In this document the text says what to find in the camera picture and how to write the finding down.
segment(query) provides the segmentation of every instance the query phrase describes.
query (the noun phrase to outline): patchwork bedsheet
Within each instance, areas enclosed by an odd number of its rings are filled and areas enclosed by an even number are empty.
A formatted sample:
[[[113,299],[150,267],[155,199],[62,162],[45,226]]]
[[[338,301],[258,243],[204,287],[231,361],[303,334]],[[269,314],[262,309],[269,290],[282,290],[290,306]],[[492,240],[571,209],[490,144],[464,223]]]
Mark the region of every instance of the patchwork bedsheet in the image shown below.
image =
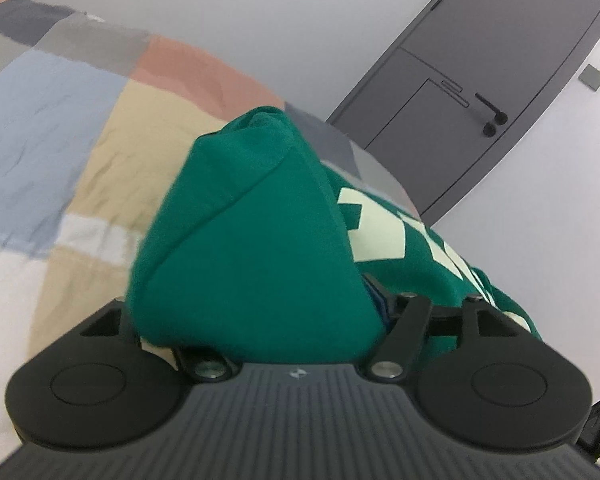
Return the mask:
[[[11,374],[126,291],[138,244],[200,135],[286,109],[325,165],[417,214],[346,136],[208,53],[32,0],[0,0],[0,461]]]

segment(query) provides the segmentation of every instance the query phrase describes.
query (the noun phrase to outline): door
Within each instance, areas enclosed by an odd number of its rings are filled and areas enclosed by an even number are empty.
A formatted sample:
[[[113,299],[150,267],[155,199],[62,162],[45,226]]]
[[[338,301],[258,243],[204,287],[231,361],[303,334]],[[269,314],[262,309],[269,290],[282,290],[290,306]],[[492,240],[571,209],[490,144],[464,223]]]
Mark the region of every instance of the door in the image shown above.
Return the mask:
[[[424,214],[508,135],[599,13],[600,0],[436,0],[333,123]]]

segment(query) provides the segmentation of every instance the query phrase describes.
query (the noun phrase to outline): silver screw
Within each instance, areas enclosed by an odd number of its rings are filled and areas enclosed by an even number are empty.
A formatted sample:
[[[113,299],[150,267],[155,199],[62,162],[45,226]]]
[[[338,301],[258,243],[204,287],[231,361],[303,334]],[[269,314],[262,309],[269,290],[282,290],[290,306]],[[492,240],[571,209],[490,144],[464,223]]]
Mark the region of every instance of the silver screw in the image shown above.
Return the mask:
[[[402,374],[402,367],[393,361],[379,361],[373,364],[371,373],[383,379],[393,379]]]
[[[205,379],[217,379],[227,373],[226,366],[220,361],[199,362],[193,368],[193,371],[197,376],[204,377]]]

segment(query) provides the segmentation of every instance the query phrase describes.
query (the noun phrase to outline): green fabric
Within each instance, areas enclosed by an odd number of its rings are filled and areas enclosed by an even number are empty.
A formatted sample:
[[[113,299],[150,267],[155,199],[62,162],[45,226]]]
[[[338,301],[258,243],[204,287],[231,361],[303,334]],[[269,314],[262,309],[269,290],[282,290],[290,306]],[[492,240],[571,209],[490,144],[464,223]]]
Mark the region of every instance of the green fabric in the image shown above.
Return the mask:
[[[139,251],[127,303],[159,346],[211,346],[250,362],[350,361],[384,335],[364,272],[435,304],[480,292],[538,336],[483,272],[324,167],[270,107],[195,142]],[[432,337],[421,363],[455,347],[455,337]]]

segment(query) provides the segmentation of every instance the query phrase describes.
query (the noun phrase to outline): wall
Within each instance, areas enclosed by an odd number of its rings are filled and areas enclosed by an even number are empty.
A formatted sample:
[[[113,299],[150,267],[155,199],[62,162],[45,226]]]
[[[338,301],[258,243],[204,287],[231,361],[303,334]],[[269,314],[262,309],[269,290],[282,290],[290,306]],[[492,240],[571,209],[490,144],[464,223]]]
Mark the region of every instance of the wall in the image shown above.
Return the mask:
[[[600,41],[588,62],[600,70]],[[528,311],[544,341],[586,373],[598,400],[600,88],[574,76],[435,228]]]
[[[429,0],[43,0],[196,44],[325,119]]]

